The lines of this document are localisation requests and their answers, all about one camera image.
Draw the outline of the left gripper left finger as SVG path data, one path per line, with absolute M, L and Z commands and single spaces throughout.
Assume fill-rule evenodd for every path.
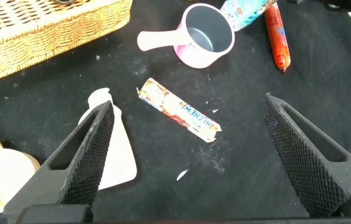
M 32 207 L 91 206 L 100 184 L 115 121 L 110 101 L 98 105 L 5 205 L 17 220 Z

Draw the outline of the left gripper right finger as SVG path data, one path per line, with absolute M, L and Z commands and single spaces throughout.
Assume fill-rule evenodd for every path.
M 351 217 L 351 153 L 284 100 L 266 94 L 264 123 L 312 217 Z

